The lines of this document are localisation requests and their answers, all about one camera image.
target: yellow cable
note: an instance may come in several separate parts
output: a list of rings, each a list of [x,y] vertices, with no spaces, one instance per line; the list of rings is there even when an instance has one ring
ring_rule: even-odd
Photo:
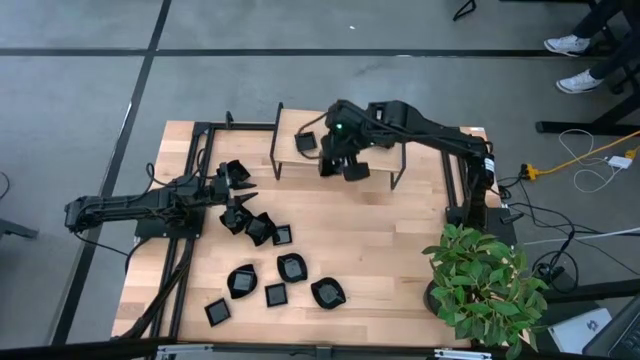
[[[538,169],[534,168],[533,166],[531,166],[530,164],[527,164],[527,175],[529,175],[529,180],[535,180],[537,176],[548,175],[548,174],[554,173],[554,172],[556,172],[558,170],[564,169],[565,167],[567,167],[567,166],[569,166],[571,164],[574,164],[574,163],[586,158],[587,156],[593,155],[593,154],[598,153],[598,152],[600,152],[602,150],[606,150],[606,149],[608,149],[610,147],[616,146],[616,145],[620,144],[621,142],[627,141],[627,140],[629,140],[632,137],[635,137],[637,135],[640,135],[640,130],[634,132],[633,134],[627,135],[627,136],[625,136],[625,137],[623,137],[621,139],[618,139],[618,140],[612,142],[609,145],[605,145],[603,147],[597,148],[597,149],[595,149],[595,150],[593,150],[591,152],[588,152],[588,153],[586,153],[586,154],[584,154],[582,156],[579,156],[579,157],[577,157],[577,158],[575,158],[573,160],[567,161],[564,164],[558,165],[558,166],[554,167],[553,169],[538,170]]]

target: white cable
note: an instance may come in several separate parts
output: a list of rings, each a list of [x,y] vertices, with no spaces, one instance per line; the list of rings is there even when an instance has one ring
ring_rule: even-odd
[[[608,237],[608,236],[616,236],[616,235],[628,234],[628,233],[632,233],[632,232],[636,232],[636,231],[640,231],[640,227],[633,228],[633,229],[627,229],[627,230],[614,231],[614,232],[610,232],[610,233],[606,233],[606,234],[580,236],[580,237],[576,237],[574,239],[578,239],[578,240],[597,239],[597,238],[603,238],[603,237]],[[550,243],[550,242],[559,242],[559,241],[567,241],[567,238],[564,237],[562,239],[539,240],[539,241],[533,241],[533,242],[530,242],[530,243],[525,243],[523,245],[529,246],[529,245],[546,244],[546,243]]]
[[[591,138],[591,145],[589,146],[589,150],[586,152],[586,154],[590,153],[593,151],[593,146],[594,146],[594,142],[595,139],[593,137],[593,135],[591,135],[591,133],[589,133],[588,131],[582,130],[582,129],[569,129],[566,130],[564,132],[562,132],[560,135],[558,135],[558,141],[560,141],[560,144],[562,144],[562,146],[564,146],[564,148],[569,152],[569,154],[571,154],[571,156],[573,156],[574,159],[578,159],[578,156],[573,152],[573,150],[571,150],[571,148],[569,148],[569,146],[567,146],[567,144],[564,143],[564,141],[562,141],[562,136],[570,133],[570,132],[579,132],[579,133],[583,133],[585,135],[589,135],[589,137]],[[588,161],[592,161],[590,163],[586,163],[583,162],[583,160],[588,160]],[[587,158],[587,159],[583,159],[583,160],[578,160],[578,163],[582,166],[593,166],[593,165],[597,165],[597,164],[601,164],[601,163],[607,163],[607,159],[604,158]],[[582,169],[582,170],[578,170],[576,171],[575,174],[573,174],[573,186],[578,189],[579,191],[585,193],[585,194],[593,194],[594,192],[600,191],[602,189],[604,189],[605,186],[609,185],[609,183],[613,180],[613,178],[620,172],[620,170],[622,170],[621,168],[616,170],[613,166],[609,165],[609,167],[611,168],[611,176],[609,177],[609,179],[605,179],[602,175],[600,175],[600,173],[598,173],[597,171],[591,170],[591,169]],[[578,174],[581,173],[591,173],[596,175],[597,177],[599,177],[602,181],[603,184],[593,190],[585,190],[583,188],[581,188],[580,186],[578,186]]]

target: black table leg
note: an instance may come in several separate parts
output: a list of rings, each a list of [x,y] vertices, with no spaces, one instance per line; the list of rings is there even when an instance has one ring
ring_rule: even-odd
[[[29,239],[33,239],[38,236],[38,232],[36,230],[29,229],[11,221],[0,219],[0,237],[2,237],[2,235],[12,234]]]

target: person's leg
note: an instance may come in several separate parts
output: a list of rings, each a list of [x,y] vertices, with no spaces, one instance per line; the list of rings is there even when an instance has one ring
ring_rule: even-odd
[[[602,0],[591,12],[576,26],[571,35],[547,39],[544,46],[547,50],[567,56],[580,56],[587,50],[591,38],[596,35],[607,21],[622,11],[622,2],[625,0]]]
[[[613,55],[596,64],[589,73],[594,79],[604,79],[637,57],[640,57],[640,32],[632,33]]]
[[[620,11],[622,0],[602,0],[582,19],[572,34],[581,39],[591,39]]]
[[[638,57],[640,57],[640,32],[635,32],[608,59],[576,76],[556,82],[556,87],[567,94],[591,91],[602,84],[605,77]]]

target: black pants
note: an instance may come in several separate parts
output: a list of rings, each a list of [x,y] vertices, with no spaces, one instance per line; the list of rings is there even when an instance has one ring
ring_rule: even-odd
[[[631,17],[638,21],[638,3],[640,0],[602,0],[593,8],[573,31],[573,35],[590,39],[606,25],[607,21],[624,9]],[[640,56],[640,31],[632,30],[618,50],[607,60],[602,61],[591,68],[590,74],[595,79],[604,79],[627,62]]]

